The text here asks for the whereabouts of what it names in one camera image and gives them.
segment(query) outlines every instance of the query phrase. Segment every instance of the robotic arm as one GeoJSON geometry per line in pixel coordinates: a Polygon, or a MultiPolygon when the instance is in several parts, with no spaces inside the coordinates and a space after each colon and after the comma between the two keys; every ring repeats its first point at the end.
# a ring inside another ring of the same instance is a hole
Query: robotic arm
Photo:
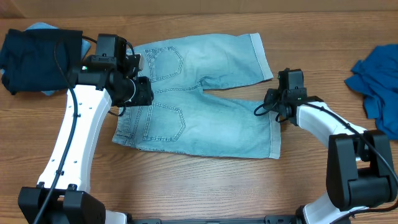
{"type": "MultiPolygon", "coordinates": [[[[296,215],[269,215],[260,220],[132,220],[129,214],[106,210],[100,201],[89,194],[91,163],[106,113],[111,106],[149,106],[153,100],[150,80],[137,76],[142,69],[141,56],[134,53],[127,56],[127,45],[129,43],[121,37],[100,34],[96,55],[88,57],[84,66],[70,70],[69,82],[74,85],[78,101],[75,135],[55,191],[49,195],[74,117],[69,91],[65,117],[49,163],[39,177],[37,186],[23,187],[19,194],[18,204],[28,223],[34,222],[40,209],[44,210],[44,215],[38,223],[343,223],[346,220],[341,221],[340,218],[350,212],[376,207],[395,199],[397,186],[380,160],[339,121],[314,108],[331,111],[316,96],[307,97],[301,70],[286,69],[279,73],[279,89],[268,90],[261,107],[278,112],[285,120],[310,131],[328,148],[327,193],[317,201],[300,207],[296,215]],[[370,161],[370,167],[357,169],[356,158],[370,161]],[[50,197],[50,202],[43,207],[46,197],[50,197]]],[[[353,124],[350,126],[371,141],[392,167],[391,149],[385,135],[377,131],[368,132],[353,124]]]]}

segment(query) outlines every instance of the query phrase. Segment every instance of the folded black cloth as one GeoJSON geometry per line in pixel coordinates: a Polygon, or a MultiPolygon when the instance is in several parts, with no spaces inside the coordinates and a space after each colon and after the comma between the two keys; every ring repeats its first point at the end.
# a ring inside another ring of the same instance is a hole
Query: folded black cloth
{"type": "Polygon", "coordinates": [[[2,84],[12,94],[18,91],[61,90],[67,87],[53,57],[67,74],[70,66],[81,60],[83,31],[62,29],[9,29],[0,51],[0,68],[5,70],[2,84]]]}

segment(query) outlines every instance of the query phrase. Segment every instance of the denim fabric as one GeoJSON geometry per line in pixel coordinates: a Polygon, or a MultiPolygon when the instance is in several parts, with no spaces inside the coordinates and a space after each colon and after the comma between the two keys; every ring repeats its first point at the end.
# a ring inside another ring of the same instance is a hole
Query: denim fabric
{"type": "Polygon", "coordinates": [[[275,113],[254,116],[260,101],[204,93],[273,77],[259,34],[191,36],[134,50],[145,58],[140,75],[150,78],[154,101],[152,106],[127,108],[114,142],[145,151],[279,158],[275,113]]]}
{"type": "MultiPolygon", "coordinates": [[[[57,27],[51,26],[49,24],[46,24],[44,22],[36,22],[35,24],[32,24],[30,27],[28,27],[26,30],[31,30],[31,29],[58,29],[57,27]]],[[[91,44],[85,40],[82,40],[81,42],[81,59],[85,57],[87,54],[87,51],[90,49],[91,44]]],[[[44,94],[47,96],[52,95],[55,93],[56,90],[50,90],[50,91],[43,91],[44,94]]]]}

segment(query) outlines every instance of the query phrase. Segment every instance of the blue cloth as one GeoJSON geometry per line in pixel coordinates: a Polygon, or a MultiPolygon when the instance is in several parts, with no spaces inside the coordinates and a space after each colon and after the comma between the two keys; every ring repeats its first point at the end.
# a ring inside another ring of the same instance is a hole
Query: blue cloth
{"type": "Polygon", "coordinates": [[[352,72],[345,82],[365,95],[368,118],[376,119],[377,128],[390,139],[398,139],[398,45],[376,47],[352,72]]]}
{"type": "MultiPolygon", "coordinates": [[[[46,24],[44,22],[36,22],[35,24],[32,24],[30,27],[28,27],[26,30],[32,30],[32,29],[58,29],[58,28],[55,26],[46,24]]],[[[83,40],[81,42],[81,59],[83,59],[85,57],[85,55],[87,54],[90,47],[91,47],[91,44],[88,41],[83,40]]],[[[55,92],[56,92],[56,90],[43,91],[43,93],[46,94],[47,96],[50,96],[50,95],[54,94],[55,92]]]]}
{"type": "Polygon", "coordinates": [[[152,106],[127,108],[113,141],[145,151],[197,156],[280,156],[275,113],[254,116],[261,101],[205,94],[273,77],[259,34],[208,34],[134,48],[145,59],[141,76],[152,82],[152,106]]]}

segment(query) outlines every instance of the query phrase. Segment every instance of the jeans pocket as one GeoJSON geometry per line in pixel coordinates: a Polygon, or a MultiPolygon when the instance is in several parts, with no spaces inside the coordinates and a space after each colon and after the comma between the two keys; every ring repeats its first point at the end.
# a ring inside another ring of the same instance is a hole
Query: jeans pocket
{"type": "Polygon", "coordinates": [[[185,129],[182,110],[175,106],[152,102],[148,108],[143,140],[175,142],[185,129]]]}
{"type": "Polygon", "coordinates": [[[165,80],[181,74],[183,58],[174,47],[145,50],[150,81],[165,80]]]}

